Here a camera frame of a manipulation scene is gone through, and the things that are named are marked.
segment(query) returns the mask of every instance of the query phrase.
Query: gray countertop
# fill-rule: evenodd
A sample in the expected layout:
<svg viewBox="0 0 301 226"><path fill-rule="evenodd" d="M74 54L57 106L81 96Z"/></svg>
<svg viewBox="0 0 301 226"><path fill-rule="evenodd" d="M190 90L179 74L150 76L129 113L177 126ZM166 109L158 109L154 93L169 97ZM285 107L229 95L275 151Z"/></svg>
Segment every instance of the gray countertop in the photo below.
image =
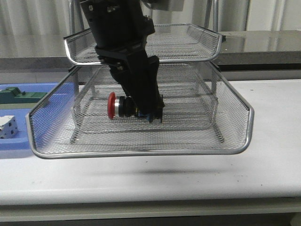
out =
<svg viewBox="0 0 301 226"><path fill-rule="evenodd" d="M300 64L301 31L221 32L218 65ZM0 35L0 70L68 68L60 35Z"/></svg>

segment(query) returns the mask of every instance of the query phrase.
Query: green object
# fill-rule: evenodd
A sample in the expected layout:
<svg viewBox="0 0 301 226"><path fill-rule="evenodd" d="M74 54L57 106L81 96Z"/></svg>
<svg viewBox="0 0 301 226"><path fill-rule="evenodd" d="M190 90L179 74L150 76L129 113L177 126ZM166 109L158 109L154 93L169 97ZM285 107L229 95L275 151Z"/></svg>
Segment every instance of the green object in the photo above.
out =
<svg viewBox="0 0 301 226"><path fill-rule="evenodd" d="M47 93L21 92L18 87L7 87L0 91L0 105L37 103Z"/></svg>

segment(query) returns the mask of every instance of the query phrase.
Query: lower mesh tray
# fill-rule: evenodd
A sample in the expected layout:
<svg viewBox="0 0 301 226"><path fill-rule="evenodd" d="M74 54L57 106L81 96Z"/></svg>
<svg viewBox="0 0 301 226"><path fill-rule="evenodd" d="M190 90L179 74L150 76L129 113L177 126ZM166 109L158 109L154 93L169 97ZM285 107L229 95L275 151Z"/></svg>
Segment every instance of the lower mesh tray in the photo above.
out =
<svg viewBox="0 0 301 226"><path fill-rule="evenodd" d="M75 78L84 74L90 79L77 93ZM211 63L161 64L158 85L166 105L162 123L110 120L108 96L124 92L109 68L76 68L28 115L34 153L71 158L236 154L247 148L253 109Z"/></svg>

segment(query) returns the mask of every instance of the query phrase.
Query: blue tray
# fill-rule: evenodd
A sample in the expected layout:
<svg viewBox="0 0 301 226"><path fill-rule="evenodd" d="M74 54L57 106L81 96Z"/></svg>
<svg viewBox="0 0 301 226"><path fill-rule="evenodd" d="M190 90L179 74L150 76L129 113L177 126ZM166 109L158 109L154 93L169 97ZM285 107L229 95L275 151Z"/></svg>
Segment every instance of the blue tray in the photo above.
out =
<svg viewBox="0 0 301 226"><path fill-rule="evenodd" d="M6 87L19 87L21 91L25 92L49 92L57 85L57 83L23 83L23 84L1 84L0 89ZM1 150L17 150L17 149L30 149L27 128L25 122L25 115L30 109L1 109L0 117L5 115L14 115L16 117L18 132L14 138L0 139Z"/></svg>

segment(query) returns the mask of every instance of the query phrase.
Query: stacked mesh trays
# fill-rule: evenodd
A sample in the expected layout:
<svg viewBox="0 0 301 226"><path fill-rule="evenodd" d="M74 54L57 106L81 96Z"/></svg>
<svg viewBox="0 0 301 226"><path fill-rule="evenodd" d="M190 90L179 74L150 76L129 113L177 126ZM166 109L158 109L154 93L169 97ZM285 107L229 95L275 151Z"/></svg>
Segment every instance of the stacked mesh trays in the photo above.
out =
<svg viewBox="0 0 301 226"><path fill-rule="evenodd" d="M29 113L34 153L73 158L244 151L251 140L253 109L205 62L217 57L220 44L219 34L194 25L156 26L147 52L160 57L158 85L166 107L162 123L150 124L135 117L108 119L109 94L124 92L99 63L89 30L67 37L70 60L89 67L75 67ZM87 82L78 87L82 78Z"/></svg>

